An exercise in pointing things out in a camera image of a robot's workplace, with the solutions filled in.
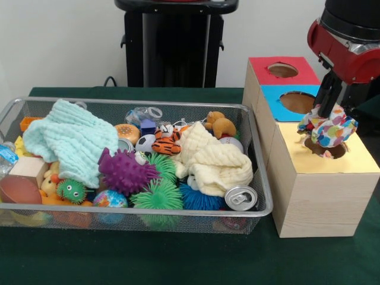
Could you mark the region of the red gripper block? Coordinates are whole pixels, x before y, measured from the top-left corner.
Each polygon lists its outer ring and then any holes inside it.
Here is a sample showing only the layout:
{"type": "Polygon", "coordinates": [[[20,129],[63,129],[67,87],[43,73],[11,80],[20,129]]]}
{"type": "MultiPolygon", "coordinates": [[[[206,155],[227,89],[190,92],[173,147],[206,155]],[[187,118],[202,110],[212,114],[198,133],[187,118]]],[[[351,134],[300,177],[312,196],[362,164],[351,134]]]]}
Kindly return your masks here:
{"type": "Polygon", "coordinates": [[[363,102],[365,85],[379,77],[379,43],[360,44],[333,35],[315,20],[307,42],[313,53],[331,70],[324,76],[314,107],[318,116],[328,118],[342,90],[342,81],[351,84],[343,96],[343,108],[351,115],[363,102]]]}

